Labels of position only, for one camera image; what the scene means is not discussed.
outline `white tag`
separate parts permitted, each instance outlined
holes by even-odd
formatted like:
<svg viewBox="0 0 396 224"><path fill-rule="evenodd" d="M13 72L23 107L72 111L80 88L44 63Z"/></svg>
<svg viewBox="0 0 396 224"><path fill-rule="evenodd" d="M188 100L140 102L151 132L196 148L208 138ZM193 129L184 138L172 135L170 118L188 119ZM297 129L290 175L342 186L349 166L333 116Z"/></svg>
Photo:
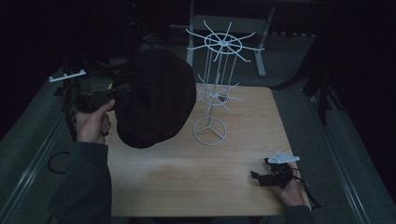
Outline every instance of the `white tag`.
<svg viewBox="0 0 396 224"><path fill-rule="evenodd" d="M282 152L277 152L274 156L271 158L268 158L268 163L286 163L290 161L299 161L300 158L297 156L291 156Z"/></svg>
<svg viewBox="0 0 396 224"><path fill-rule="evenodd" d="M83 76L86 75L87 73L84 70L79 71L78 73L72 74L72 75L67 75L64 74L63 77L49 77L49 82L56 82L56 81L60 81L60 80L64 80L64 79L68 79L68 78L72 78L72 77L79 77L79 76Z"/></svg>

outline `dark sleeve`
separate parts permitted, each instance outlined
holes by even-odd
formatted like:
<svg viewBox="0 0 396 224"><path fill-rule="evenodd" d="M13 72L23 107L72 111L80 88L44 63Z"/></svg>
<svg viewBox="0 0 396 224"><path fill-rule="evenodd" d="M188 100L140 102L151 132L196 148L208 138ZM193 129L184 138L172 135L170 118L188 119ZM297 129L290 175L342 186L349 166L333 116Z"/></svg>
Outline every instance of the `dark sleeve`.
<svg viewBox="0 0 396 224"><path fill-rule="evenodd" d="M309 207L297 205L285 209L286 224L314 224L315 220Z"/></svg>
<svg viewBox="0 0 396 224"><path fill-rule="evenodd" d="M110 223L111 177L108 146L76 142L70 150L64 183L49 210L59 223Z"/></svg>

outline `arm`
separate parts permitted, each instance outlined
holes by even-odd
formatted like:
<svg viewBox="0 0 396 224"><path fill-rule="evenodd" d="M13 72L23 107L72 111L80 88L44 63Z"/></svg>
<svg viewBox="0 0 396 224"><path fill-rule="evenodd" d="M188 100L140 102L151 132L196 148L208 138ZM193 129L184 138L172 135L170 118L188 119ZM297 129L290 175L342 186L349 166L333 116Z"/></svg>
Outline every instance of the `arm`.
<svg viewBox="0 0 396 224"><path fill-rule="evenodd" d="M70 150L65 179L50 204L59 223L110 223L111 177L102 133L110 129L106 112L114 101L92 114L77 113L77 142Z"/></svg>
<svg viewBox="0 0 396 224"><path fill-rule="evenodd" d="M297 170L293 170L293 175L297 175ZM284 189L278 186L269 188L286 205L286 224L315 223L309 207L305 205L301 187L295 178Z"/></svg>

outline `person's left hand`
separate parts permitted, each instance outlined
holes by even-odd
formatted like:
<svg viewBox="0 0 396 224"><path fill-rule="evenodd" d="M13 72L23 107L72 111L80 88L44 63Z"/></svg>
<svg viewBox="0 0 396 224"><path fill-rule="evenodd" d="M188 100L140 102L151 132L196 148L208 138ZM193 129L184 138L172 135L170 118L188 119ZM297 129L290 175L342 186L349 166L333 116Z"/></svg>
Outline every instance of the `person's left hand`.
<svg viewBox="0 0 396 224"><path fill-rule="evenodd" d="M76 114L77 120L77 141L104 144L106 142L103 133L107 133L111 128L111 123L108 117L108 112L115 104L111 100L105 105L102 105L95 112L85 114L80 111Z"/></svg>

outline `gray carpet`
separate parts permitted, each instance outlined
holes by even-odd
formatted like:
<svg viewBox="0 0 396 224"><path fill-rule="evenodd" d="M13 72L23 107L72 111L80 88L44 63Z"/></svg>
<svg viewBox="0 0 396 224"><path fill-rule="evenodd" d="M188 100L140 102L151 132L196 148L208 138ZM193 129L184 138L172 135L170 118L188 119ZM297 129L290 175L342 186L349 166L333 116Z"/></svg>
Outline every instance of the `gray carpet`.
<svg viewBox="0 0 396 224"><path fill-rule="evenodd" d="M155 43L153 46L170 49L185 59L186 40L185 35L178 35L168 43ZM287 38L270 35L266 41L266 50L262 53L268 76L257 77L255 63L244 63L237 65L233 79L246 86L267 87L279 84L295 75L312 40L304 36ZM197 51L195 54L193 69L196 74L203 69L205 56L202 54L205 55L205 52ZM251 58L252 53L247 52L246 57ZM301 94L304 82L305 80L273 93L291 148L301 158L298 165L304 171L303 178L322 205L313 211L317 223L396 223L395 204L375 172L347 114L333 106L333 110L327 111L329 124L323 127L316 115L317 104ZM2 206L53 124L62 116L62 101L53 96L56 87L45 83L0 143ZM67 150L70 143L71 138L64 124L49 156ZM61 175L48 170L46 161L49 156L10 223L47 223L50 216L47 205L51 193L62 180ZM64 169L62 157L54 161L54 165L58 170ZM362 207L359 212L354 209L357 199ZM127 222L127 218L113 218L113 223ZM283 222L283 217L271 217L268 223Z"/></svg>

